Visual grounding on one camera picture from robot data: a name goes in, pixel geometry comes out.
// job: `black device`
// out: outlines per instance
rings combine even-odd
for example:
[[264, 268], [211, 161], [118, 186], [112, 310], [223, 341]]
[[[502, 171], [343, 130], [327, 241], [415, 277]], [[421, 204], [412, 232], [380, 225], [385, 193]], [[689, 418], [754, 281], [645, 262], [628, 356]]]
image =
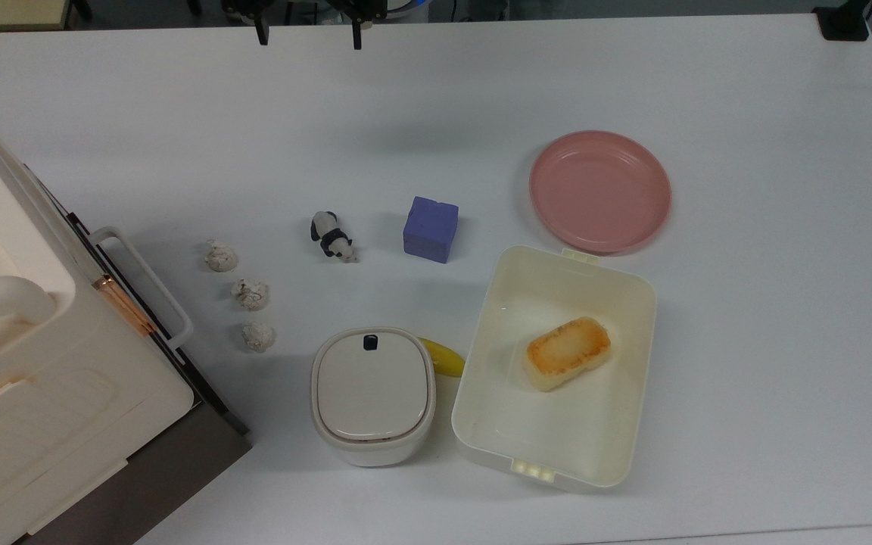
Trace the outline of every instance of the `black device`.
[[872, 7], [866, 17], [863, 17], [863, 10], [870, 2], [848, 0], [838, 8], [814, 8], [823, 37], [833, 42], [865, 42], [870, 35], [866, 20], [872, 14]]
[[[363, 28], [367, 28], [374, 20], [384, 20], [388, 12], [387, 0], [326, 0], [340, 13], [352, 20], [352, 41], [354, 48], [363, 48]], [[269, 24], [264, 18], [264, 9], [271, 6], [274, 0], [221, 0], [222, 9], [228, 14], [244, 15], [255, 24], [257, 41], [267, 45]]]

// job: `copper hinge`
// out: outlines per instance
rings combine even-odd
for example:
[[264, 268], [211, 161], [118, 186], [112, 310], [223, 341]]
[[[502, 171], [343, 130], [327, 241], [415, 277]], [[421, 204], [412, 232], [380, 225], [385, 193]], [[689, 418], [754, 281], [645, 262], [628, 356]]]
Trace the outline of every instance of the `copper hinge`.
[[146, 337], [146, 335], [157, 331], [154, 325], [150, 323], [149, 318], [146, 317], [146, 314], [136, 307], [130, 296], [117, 284], [117, 280], [114, 280], [114, 277], [103, 275], [97, 282], [93, 282], [93, 287], [96, 288], [96, 291], [100, 292], [103, 299], [106, 299], [107, 303], [111, 304], [141, 337]]

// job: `white plastic tray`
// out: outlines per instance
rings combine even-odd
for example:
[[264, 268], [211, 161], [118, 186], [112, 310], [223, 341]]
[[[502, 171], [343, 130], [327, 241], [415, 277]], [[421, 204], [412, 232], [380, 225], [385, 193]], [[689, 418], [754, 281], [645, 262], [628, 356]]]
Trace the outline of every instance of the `white plastic tray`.
[[[646, 280], [527, 246], [497, 261], [453, 407], [460, 452], [568, 492], [621, 482], [631, 466], [655, 324]], [[601, 322], [612, 356], [551, 392], [530, 386], [522, 355], [581, 316]]]

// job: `banana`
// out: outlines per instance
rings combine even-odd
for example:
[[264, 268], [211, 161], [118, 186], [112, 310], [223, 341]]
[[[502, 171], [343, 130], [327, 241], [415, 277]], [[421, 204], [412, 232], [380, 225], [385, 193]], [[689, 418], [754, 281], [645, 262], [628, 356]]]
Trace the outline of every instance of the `banana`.
[[438, 342], [429, 341], [428, 338], [419, 338], [422, 345], [429, 351], [430, 358], [433, 359], [433, 370], [446, 376], [461, 376], [463, 375], [463, 358], [446, 348]]

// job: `gray floor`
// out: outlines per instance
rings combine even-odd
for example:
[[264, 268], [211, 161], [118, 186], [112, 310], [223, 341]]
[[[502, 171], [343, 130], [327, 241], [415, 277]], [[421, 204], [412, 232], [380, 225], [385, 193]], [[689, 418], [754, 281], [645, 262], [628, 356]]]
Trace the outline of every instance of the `gray floor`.
[[[457, 0], [456, 20], [466, 14], [466, 0]], [[818, 5], [840, 0], [568, 0], [567, 18], [661, 17], [661, 15], [809, 13]], [[185, 0], [89, 0], [93, 21], [77, 20], [73, 28], [176, 28], [241, 24], [228, 20], [220, 0], [201, 0], [204, 13], [193, 15]], [[432, 0], [430, 22], [450, 22], [453, 0]], [[284, 23], [287, 0], [276, 0], [266, 12], [272, 25]], [[311, 24], [314, 4], [294, 6], [291, 24]]]

